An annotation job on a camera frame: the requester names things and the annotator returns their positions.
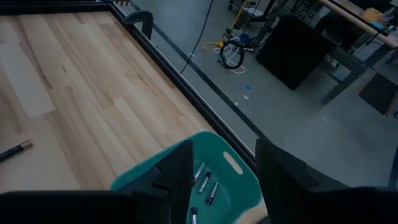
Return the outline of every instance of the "gray concrete floor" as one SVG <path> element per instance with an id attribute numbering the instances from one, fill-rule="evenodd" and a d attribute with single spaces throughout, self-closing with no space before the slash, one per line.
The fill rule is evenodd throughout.
<path id="1" fill-rule="evenodd" d="M 190 55 L 210 0 L 135 2 L 141 9 L 153 13 L 155 23 L 185 54 Z M 266 2 L 261 3 L 260 10 L 265 8 Z M 245 74 L 230 72 L 217 62 L 218 56 L 212 51 L 201 51 L 204 42 L 218 41 L 232 23 L 237 9 L 231 12 L 227 6 L 228 0 L 213 3 L 192 61 L 282 149 L 350 186 L 387 185 L 398 143 L 398 120 L 378 114 L 355 94 L 355 88 L 364 80 L 358 80 L 332 103 L 323 106 L 320 99 L 336 83 L 319 69 L 314 70 L 295 91 L 259 65 L 254 54 L 245 55 Z M 124 10 L 134 11 L 131 7 Z M 177 70 L 182 69 L 185 62 L 158 33 L 153 32 L 152 42 Z M 388 67 L 382 62 L 375 67 L 398 82 L 397 67 Z M 256 135 L 228 105 L 190 67 L 182 75 L 253 150 Z M 252 87 L 250 92 L 246 85 Z M 246 100 L 244 95 L 248 95 L 250 100 Z"/>

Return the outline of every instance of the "wooden desk top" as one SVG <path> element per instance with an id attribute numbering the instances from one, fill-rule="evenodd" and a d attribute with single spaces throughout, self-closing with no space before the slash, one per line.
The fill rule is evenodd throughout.
<path id="1" fill-rule="evenodd" d="M 357 16 L 362 16 L 362 13 L 364 12 L 363 9 L 360 7 L 356 6 L 352 2 L 348 0 L 318 0 L 322 4 L 324 4 L 326 7 L 330 8 L 331 10 L 337 12 L 338 14 L 342 15 L 345 17 L 347 20 L 351 21 L 353 24 L 356 24 L 359 28 L 361 28 L 363 31 L 371 34 L 371 35 L 376 35 L 377 30 L 373 29 L 370 27 L 368 24 L 365 22 L 359 20 L 357 17 L 351 15 L 350 13 L 346 12 L 344 9 L 340 8 L 336 4 L 333 4 L 332 1 L 338 3 L 339 5 L 345 7 L 347 10 L 351 11 L 353 14 L 356 14 Z M 396 48 L 398 47 L 398 38 L 393 36 L 393 35 L 382 35 L 378 34 L 377 38 L 387 44 L 391 48 Z"/>
<path id="2" fill-rule="evenodd" d="M 212 128 L 107 12 L 0 17 L 0 193 L 108 189 L 163 148 Z M 267 214 L 264 202 L 242 223 Z"/>

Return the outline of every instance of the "black bracket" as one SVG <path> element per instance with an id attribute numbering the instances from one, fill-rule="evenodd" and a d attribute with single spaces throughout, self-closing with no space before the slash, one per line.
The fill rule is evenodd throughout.
<path id="1" fill-rule="evenodd" d="M 142 22 L 142 33 L 150 40 L 152 35 L 152 27 L 154 25 L 154 17 L 152 13 L 145 10 L 133 12 L 128 15 L 122 23 L 125 25 L 133 25 L 136 22 Z"/>

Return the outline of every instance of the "metal table leg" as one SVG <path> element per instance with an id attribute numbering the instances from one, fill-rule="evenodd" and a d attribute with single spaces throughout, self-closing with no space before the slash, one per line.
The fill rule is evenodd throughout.
<path id="1" fill-rule="evenodd" d="M 364 65 L 371 68 L 373 67 L 380 59 L 386 56 L 390 52 L 391 48 L 384 44 L 379 47 L 373 54 L 371 54 L 365 61 Z M 342 91 L 344 91 L 347 87 L 349 87 L 357 78 L 359 78 L 364 72 L 357 73 L 351 72 L 339 85 L 335 86 L 328 94 L 325 96 L 321 102 L 324 105 L 327 105 L 330 101 L 336 98 Z"/>

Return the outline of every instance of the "desk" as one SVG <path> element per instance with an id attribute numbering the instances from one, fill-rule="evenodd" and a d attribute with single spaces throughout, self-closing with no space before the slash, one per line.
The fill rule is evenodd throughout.
<path id="1" fill-rule="evenodd" d="M 0 193 L 108 189 L 163 148 L 217 130 L 138 40 L 148 42 L 110 12 L 0 16 L 0 148 L 34 143 L 0 164 Z M 262 202 L 241 223 L 265 215 Z"/>
<path id="2" fill-rule="evenodd" d="M 365 61 L 365 66 L 373 67 L 380 59 L 386 56 L 392 49 L 398 47 L 398 38 L 393 35 L 385 36 L 380 34 L 376 29 L 372 28 L 370 23 L 361 20 L 363 9 L 356 6 L 348 0 L 317 0 L 332 11 L 340 14 L 353 24 L 357 25 L 363 31 L 371 35 L 377 35 L 376 38 L 381 40 L 384 44 L 378 48 L 372 55 L 370 55 Z M 350 86 L 362 73 L 351 72 L 339 85 L 335 86 L 324 99 L 323 104 L 329 103 L 332 99 L 338 96 L 348 86 Z"/>

